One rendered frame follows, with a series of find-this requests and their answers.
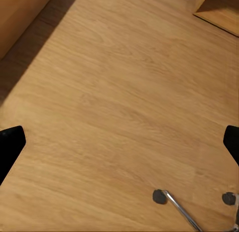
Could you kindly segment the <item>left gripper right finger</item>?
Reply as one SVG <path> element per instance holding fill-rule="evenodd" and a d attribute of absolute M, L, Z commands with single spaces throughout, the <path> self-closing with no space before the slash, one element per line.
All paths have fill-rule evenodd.
<path fill-rule="evenodd" d="M 223 143 L 239 166 L 239 127 L 228 125 Z"/>

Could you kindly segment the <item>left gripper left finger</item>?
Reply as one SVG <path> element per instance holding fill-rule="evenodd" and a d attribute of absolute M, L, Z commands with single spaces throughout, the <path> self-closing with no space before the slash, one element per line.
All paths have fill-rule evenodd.
<path fill-rule="evenodd" d="M 21 125 L 0 131 L 0 185 L 26 145 Z"/>

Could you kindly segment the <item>swivel chair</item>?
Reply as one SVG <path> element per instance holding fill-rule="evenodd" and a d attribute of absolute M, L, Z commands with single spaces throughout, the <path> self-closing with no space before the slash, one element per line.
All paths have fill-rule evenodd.
<path fill-rule="evenodd" d="M 168 190 L 154 190 L 153 200 L 156 203 L 163 204 L 166 198 L 170 200 L 196 232 L 204 232 Z M 226 204 L 234 205 L 235 207 L 233 226 L 225 232 L 239 232 L 239 193 L 227 192 L 222 195 L 222 199 Z"/>

